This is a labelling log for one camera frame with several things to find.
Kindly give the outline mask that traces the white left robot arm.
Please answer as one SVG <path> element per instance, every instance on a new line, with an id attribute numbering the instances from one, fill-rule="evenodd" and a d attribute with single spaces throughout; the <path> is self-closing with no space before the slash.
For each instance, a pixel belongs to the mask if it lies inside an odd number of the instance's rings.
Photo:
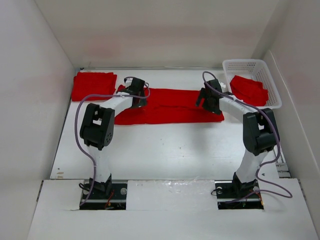
<path id="1" fill-rule="evenodd" d="M 79 136 L 88 147 L 88 152 L 80 150 L 93 162 L 93 177 L 89 180 L 89 193 L 107 198 L 112 192 L 112 174 L 105 148 L 114 136 L 116 116 L 127 109 L 140 108 L 147 105 L 149 84 L 144 80 L 129 76 L 124 79 L 125 88 L 114 95 L 89 94 L 80 104 L 90 98 L 106 98 L 101 104 L 90 103 L 85 109 Z"/>

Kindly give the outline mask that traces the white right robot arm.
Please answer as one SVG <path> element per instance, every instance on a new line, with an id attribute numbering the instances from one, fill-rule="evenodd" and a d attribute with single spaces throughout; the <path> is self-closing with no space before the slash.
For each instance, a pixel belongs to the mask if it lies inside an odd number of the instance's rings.
<path id="1" fill-rule="evenodd" d="M 257 182 L 257 171 L 268 152 L 279 142 L 274 113 L 260 109 L 222 92 L 217 79 L 204 82 L 195 105 L 220 115 L 226 112 L 242 123 L 245 152 L 239 168 L 233 174 L 230 194 L 240 198 L 250 193 Z"/>

